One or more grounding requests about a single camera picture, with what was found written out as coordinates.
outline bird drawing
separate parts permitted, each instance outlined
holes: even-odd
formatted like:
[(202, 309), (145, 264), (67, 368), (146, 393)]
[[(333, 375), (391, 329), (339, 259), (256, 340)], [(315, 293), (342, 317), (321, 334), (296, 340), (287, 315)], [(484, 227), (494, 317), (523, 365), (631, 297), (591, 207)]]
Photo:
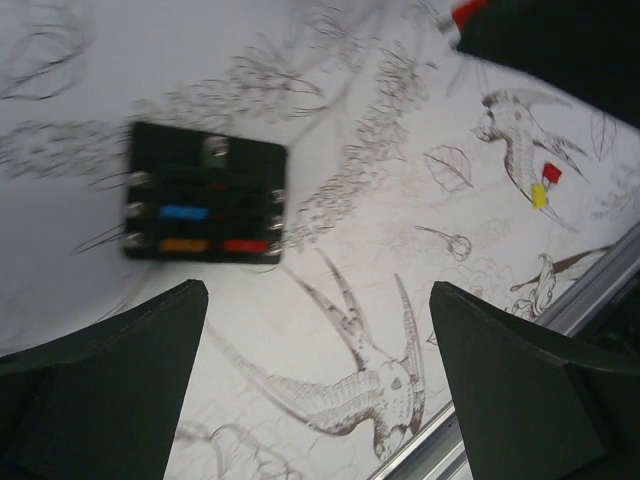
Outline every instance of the bird drawing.
[[(498, 90), (485, 96), (482, 104), (488, 111), (472, 132), (483, 142), (506, 141), (504, 167), (507, 175), (530, 202), (533, 185), (542, 184), (546, 190), (553, 186), (542, 177), (542, 171), (534, 170), (536, 147), (547, 150), (584, 178), (566, 149), (574, 150), (584, 156), (587, 154), (575, 143), (544, 131), (531, 114), (531, 107), (534, 105), (570, 106), (567, 102), (553, 95), (533, 90), (510, 89)], [(577, 230), (560, 218), (550, 205), (545, 205), (540, 208), (540, 211), (568, 230), (577, 233)]]
[(346, 312), (293, 272), (288, 274), (320, 308), (355, 360), (356, 371), (333, 385), (293, 380), (267, 372), (248, 361), (213, 330), (214, 341), (225, 357), (273, 405), (307, 427), (324, 434), (344, 436), (359, 424), (373, 422), (375, 455), (386, 461), (402, 445), (407, 431), (422, 424), (425, 378), (416, 319), (398, 275), (407, 338), (404, 356), (393, 358), (374, 343), (362, 309), (340, 271), (320, 250), (346, 304)]

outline yellow block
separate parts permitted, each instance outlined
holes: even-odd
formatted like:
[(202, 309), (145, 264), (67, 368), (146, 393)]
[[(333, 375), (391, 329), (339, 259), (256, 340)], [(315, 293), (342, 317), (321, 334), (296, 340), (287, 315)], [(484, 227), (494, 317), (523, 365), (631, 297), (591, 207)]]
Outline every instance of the yellow block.
[(531, 187), (531, 200), (533, 208), (542, 208), (547, 205), (547, 193), (544, 185), (535, 184)]

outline black object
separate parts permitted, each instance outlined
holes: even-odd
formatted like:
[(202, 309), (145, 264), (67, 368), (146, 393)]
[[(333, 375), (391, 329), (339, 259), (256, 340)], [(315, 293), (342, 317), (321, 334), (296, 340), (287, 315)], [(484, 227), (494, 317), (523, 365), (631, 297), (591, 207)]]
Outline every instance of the black object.
[(430, 306), (475, 480), (638, 478), (640, 362), (448, 283)]
[(0, 358), (0, 478), (161, 479), (207, 302), (188, 281)]
[(286, 159), (286, 149), (280, 145), (135, 123), (126, 255), (278, 263)]
[(491, 0), (458, 50), (524, 71), (640, 128), (636, 0)]

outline red block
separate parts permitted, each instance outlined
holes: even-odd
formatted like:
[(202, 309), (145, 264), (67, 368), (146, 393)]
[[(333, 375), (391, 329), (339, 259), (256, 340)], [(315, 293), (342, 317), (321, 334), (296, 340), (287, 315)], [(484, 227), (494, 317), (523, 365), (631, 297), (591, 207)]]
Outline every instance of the red block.
[(562, 171), (552, 163), (545, 163), (544, 169), (542, 170), (542, 176), (551, 183), (558, 183), (558, 180), (560, 180), (560, 177), (562, 176)]

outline white table surface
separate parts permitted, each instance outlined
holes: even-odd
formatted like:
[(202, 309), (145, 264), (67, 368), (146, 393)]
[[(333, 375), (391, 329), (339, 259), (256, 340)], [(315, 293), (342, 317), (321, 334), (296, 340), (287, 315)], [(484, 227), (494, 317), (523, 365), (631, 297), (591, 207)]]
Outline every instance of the white table surface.
[[(448, 3), (3, 0), (0, 355), (202, 279), (167, 478), (366, 478), (449, 399), (433, 281), (534, 318), (640, 213), (637, 132), (453, 54)], [(289, 271), (125, 260), (132, 119), (287, 145)]]

